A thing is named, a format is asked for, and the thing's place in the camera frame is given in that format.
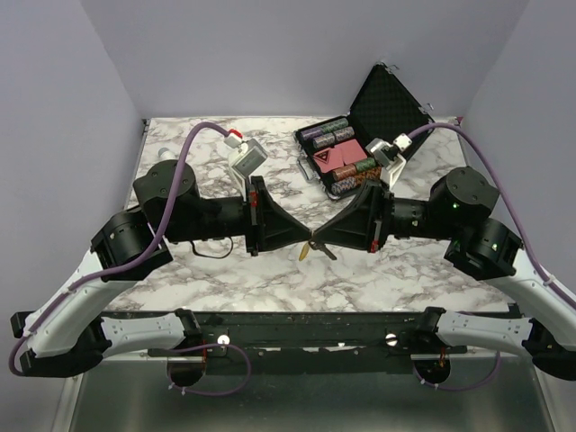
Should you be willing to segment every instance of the case lid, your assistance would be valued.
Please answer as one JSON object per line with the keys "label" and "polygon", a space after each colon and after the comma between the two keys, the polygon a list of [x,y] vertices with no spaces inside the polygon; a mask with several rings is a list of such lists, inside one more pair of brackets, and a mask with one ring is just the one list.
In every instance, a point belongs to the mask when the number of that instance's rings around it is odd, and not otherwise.
{"label": "case lid", "polygon": [[[408,133],[432,122],[419,102],[400,80],[384,65],[374,65],[350,107],[356,133],[365,143],[375,138],[393,142],[401,133]],[[422,134],[402,155],[408,159],[428,137]]]}

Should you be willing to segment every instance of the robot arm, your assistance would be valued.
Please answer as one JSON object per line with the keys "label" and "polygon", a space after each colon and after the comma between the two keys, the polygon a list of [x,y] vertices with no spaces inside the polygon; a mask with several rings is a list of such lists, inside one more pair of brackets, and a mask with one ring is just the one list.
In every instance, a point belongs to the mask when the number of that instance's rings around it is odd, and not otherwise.
{"label": "robot arm", "polygon": [[[574,380],[576,313],[535,270],[521,239],[490,218],[499,196],[470,167],[442,177],[428,201],[396,198],[386,184],[369,181],[340,214],[314,231],[312,240],[369,253],[379,250],[389,235],[449,240],[445,259],[504,292],[530,318],[496,319],[429,308],[428,331],[450,347],[532,356],[545,372]],[[576,300],[563,284],[556,285]]]}
{"label": "robot arm", "polygon": [[[220,128],[216,130],[225,134]],[[92,239],[78,269],[44,306],[28,315],[24,322],[19,322],[22,315],[13,316],[13,329],[18,329],[15,335],[20,338],[20,345],[25,342],[28,347],[20,357],[22,374],[73,376],[108,356],[148,348],[169,349],[184,341],[201,343],[201,332],[189,310],[149,319],[99,318],[115,297],[172,261],[164,239],[178,243],[243,236],[252,256],[310,239],[310,230],[274,202],[262,177],[248,180],[239,174],[255,169],[250,154],[259,155],[257,165],[263,160],[264,151],[253,140],[249,143],[249,151],[242,150],[240,157],[236,154],[234,164],[230,164],[230,170],[237,174],[235,183],[246,188],[243,194],[202,198],[194,171],[184,164],[178,174],[169,222],[164,228],[161,225],[170,200],[168,191],[179,162],[163,155],[164,160],[134,182],[139,205],[110,218]],[[142,260],[155,233],[161,230],[163,238]],[[126,271],[110,272],[130,266],[137,259],[140,262]],[[101,276],[70,288],[96,273]]]}

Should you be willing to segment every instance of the white wall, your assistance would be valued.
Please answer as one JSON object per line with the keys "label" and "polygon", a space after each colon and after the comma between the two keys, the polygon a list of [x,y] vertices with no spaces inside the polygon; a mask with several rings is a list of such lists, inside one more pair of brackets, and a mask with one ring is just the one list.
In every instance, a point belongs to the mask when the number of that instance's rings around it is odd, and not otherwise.
{"label": "white wall", "polygon": [[77,0],[1,2],[0,59],[0,430],[42,432],[62,381],[9,374],[9,319],[41,306],[122,207],[142,123]]}
{"label": "white wall", "polygon": [[347,112],[382,57],[463,113],[527,0],[82,0],[146,116]]}
{"label": "white wall", "polygon": [[[532,0],[463,126],[496,167],[540,261],[576,291],[574,17],[573,0]],[[501,207],[499,216],[509,221]]]}

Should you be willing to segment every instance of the key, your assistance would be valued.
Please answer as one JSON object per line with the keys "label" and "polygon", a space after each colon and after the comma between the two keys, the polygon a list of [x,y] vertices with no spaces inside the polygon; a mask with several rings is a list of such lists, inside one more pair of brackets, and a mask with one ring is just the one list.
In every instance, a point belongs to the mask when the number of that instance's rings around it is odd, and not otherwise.
{"label": "key", "polygon": [[317,241],[309,241],[308,243],[310,244],[310,247],[312,249],[320,250],[320,251],[324,252],[326,254],[326,256],[328,258],[330,258],[332,261],[337,260],[336,255],[334,255],[332,252],[330,252],[324,243],[319,243]]}
{"label": "key", "polygon": [[308,255],[308,252],[310,252],[310,243],[306,242],[304,243],[304,246],[302,246],[302,251],[300,252],[300,256],[298,256],[298,261],[303,261]]}

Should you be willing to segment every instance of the white screw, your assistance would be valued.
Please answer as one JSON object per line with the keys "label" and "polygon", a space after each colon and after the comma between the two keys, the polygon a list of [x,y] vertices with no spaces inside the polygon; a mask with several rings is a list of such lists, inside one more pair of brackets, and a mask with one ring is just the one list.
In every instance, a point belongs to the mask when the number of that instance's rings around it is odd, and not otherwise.
{"label": "white screw", "polygon": [[395,334],[389,333],[386,335],[386,345],[388,347],[396,347],[397,344],[398,344],[398,338],[396,337]]}
{"label": "white screw", "polygon": [[228,345],[230,343],[230,338],[228,337],[228,335],[219,335],[218,343],[221,345]]}

